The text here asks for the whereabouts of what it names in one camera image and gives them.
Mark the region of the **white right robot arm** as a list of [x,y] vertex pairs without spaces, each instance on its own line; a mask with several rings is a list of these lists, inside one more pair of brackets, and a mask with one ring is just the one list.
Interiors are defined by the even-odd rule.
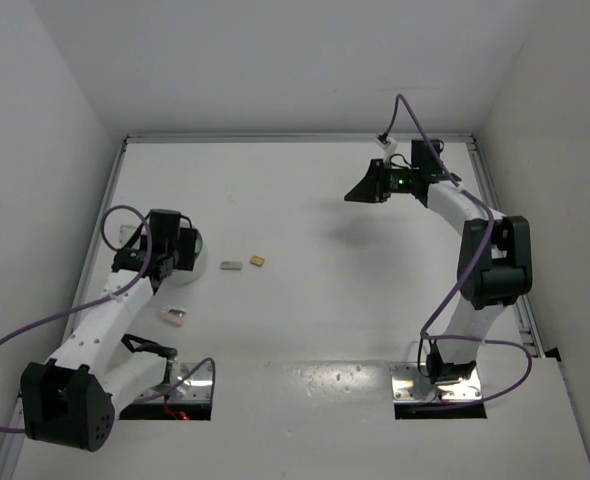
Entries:
[[380,135],[377,141],[383,158],[371,160],[344,199],[379,204],[394,194],[411,195],[460,236],[456,284],[438,308],[452,299],[458,303],[442,334],[432,336],[427,326],[421,328],[420,340],[429,345],[421,367],[433,384],[467,379],[495,320],[532,287],[529,222],[491,209],[460,177],[445,171],[438,160],[441,141],[412,141],[411,159],[404,165],[394,161],[400,155],[394,140]]

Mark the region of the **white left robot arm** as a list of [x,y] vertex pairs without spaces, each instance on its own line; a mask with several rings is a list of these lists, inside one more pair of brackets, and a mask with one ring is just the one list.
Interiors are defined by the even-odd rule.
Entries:
[[101,297],[69,338],[22,373],[27,438],[97,451],[125,408],[169,387],[177,350],[128,329],[167,278],[193,271],[202,248],[201,234],[180,212],[153,209],[143,218],[116,249]]

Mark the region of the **small yellow eraser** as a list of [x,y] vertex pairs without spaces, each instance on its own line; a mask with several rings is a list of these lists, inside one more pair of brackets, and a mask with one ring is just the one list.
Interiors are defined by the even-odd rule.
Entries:
[[256,255],[253,255],[250,260],[249,263],[251,265],[257,266],[257,267],[262,267],[265,263],[265,259]]

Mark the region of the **pink silver usb stick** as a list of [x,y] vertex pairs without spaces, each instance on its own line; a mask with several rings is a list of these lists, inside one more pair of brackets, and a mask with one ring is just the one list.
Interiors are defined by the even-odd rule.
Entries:
[[163,321],[177,327],[184,324],[186,315],[186,311],[180,308],[163,307],[159,311],[159,316]]

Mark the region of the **grey eraser block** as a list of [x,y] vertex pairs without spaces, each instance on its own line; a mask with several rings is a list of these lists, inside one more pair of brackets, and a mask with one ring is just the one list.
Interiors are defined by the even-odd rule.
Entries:
[[225,271],[241,271],[243,269],[243,263],[241,261],[222,261],[220,263],[220,269]]

